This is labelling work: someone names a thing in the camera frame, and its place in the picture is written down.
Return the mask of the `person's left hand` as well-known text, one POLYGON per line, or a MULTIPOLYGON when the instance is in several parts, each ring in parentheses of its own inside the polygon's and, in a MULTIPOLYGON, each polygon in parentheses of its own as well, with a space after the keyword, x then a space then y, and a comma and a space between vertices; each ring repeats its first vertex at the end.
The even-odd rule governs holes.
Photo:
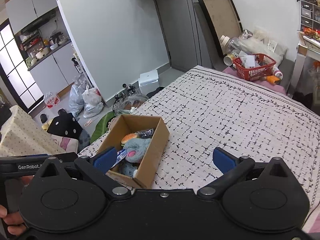
POLYGON ((7 224, 8 232, 14 236, 19 236, 27 230, 18 211, 18 205, 23 188, 31 182, 33 177, 24 176, 19 179, 9 179, 5 182, 4 189, 8 208, 3 205, 4 202, 1 200, 1 219, 3 219, 3 225, 7 224))

